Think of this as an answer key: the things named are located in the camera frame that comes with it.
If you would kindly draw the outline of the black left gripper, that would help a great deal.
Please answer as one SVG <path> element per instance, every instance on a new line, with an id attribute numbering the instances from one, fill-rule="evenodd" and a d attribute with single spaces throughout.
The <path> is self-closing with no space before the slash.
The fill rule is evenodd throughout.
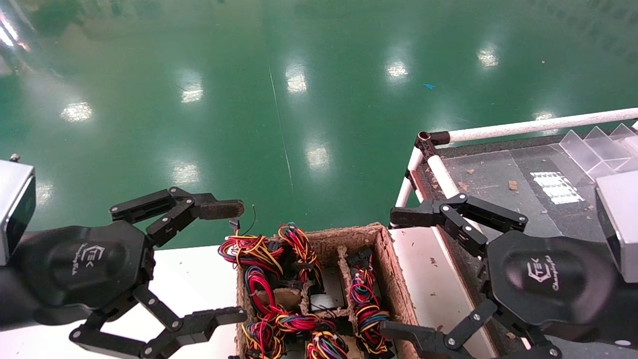
<path id="1" fill-rule="evenodd" d="M 243 323 L 242 307 L 178 317 L 148 289 L 155 267 L 152 247 L 162 247 L 196 219 L 236 219 L 241 200 L 171 187 L 116 204 L 113 223 L 27 232 L 10 258 L 10 323 L 66 325 L 86 320 L 69 339 L 88 352 L 120 359 L 168 359 L 180 348 L 205 343 L 223 325 Z M 156 218 L 146 234 L 132 226 Z M 164 327 L 143 342 L 102 332 L 136 304 Z"/>

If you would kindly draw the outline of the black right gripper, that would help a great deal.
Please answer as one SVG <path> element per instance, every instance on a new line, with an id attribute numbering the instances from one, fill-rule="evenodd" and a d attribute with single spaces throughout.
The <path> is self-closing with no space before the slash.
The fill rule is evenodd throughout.
<path id="1" fill-rule="evenodd" d="M 473 257 L 486 256 L 491 295 L 497 301 L 483 300 L 448 334 L 395 321 L 381 323 L 384 337 L 410 342 L 421 359 L 471 359 L 465 343 L 492 319 L 510 325 L 529 343 L 528 350 L 509 353 L 505 359 L 560 359 L 561 350 L 538 327 L 592 324 L 619 282 L 603 243 L 526 235 L 526 216 L 466 193 L 424 200 L 418 207 L 395 206 L 390 223 L 439 226 Z M 505 234 L 488 243 L 479 224 Z M 518 325 L 513 315 L 531 326 Z"/>

